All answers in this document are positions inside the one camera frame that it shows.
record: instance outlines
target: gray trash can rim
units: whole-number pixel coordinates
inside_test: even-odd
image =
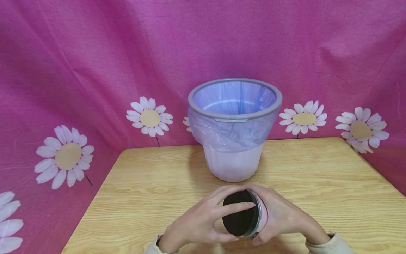
[[[193,97],[196,94],[196,92],[198,92],[200,89],[209,86],[209,85],[213,85],[213,84],[217,84],[217,83],[224,83],[224,82],[247,82],[247,83],[254,83],[254,84],[258,84],[261,85],[263,87],[267,87],[269,89],[271,89],[275,95],[276,95],[276,101],[273,105],[271,105],[269,108],[266,108],[264,110],[258,111],[258,112],[254,112],[254,113],[249,113],[249,114],[241,114],[241,115],[227,115],[227,114],[219,114],[219,113],[213,113],[207,110],[204,110],[200,107],[198,107],[195,102],[193,101]],[[197,87],[195,87],[188,96],[188,102],[189,102],[189,106],[196,111],[197,113],[199,113],[200,115],[204,115],[206,117],[210,117],[210,118],[218,118],[218,119],[229,119],[229,120],[237,120],[237,119],[255,119],[255,118],[259,118],[259,117],[263,117],[266,115],[269,115],[270,113],[274,112],[275,110],[278,110],[278,108],[280,107],[280,105],[282,104],[282,93],[281,91],[279,91],[279,89],[277,89],[276,87],[274,87],[271,84],[268,84],[266,82],[260,81],[260,80],[255,80],[255,79],[250,79],[250,78],[223,78],[223,79],[216,79],[216,80],[212,80],[206,83],[203,83]]]

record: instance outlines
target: person's left hand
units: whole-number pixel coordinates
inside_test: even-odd
[[[227,196],[245,188],[239,185],[217,188],[169,225],[159,241],[159,249],[162,252],[175,253],[188,243],[226,243],[238,240],[232,234],[217,232],[214,223],[224,216],[255,206],[251,202],[219,205]]]

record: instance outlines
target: trash can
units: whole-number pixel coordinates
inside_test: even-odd
[[[192,134],[204,146],[210,172],[227,182],[250,178],[281,107],[281,92],[263,81],[226,78],[194,88],[188,102]]]

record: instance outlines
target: wooden table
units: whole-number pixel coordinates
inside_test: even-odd
[[[276,189],[339,232],[356,254],[406,253],[406,199],[340,138],[267,141],[247,180]],[[154,237],[206,194],[227,183],[208,170],[198,145],[125,150],[69,242],[67,253],[141,254]],[[221,220],[220,230],[224,230]],[[191,254],[307,254],[289,234],[254,247],[191,244]]]

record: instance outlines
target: black lid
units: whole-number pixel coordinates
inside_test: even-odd
[[[259,213],[257,199],[249,190],[239,191],[226,197],[224,199],[223,206],[241,202],[253,202],[256,204],[256,206],[248,210],[224,216],[222,218],[224,227],[230,234],[235,236],[243,236],[251,233],[258,222]]]

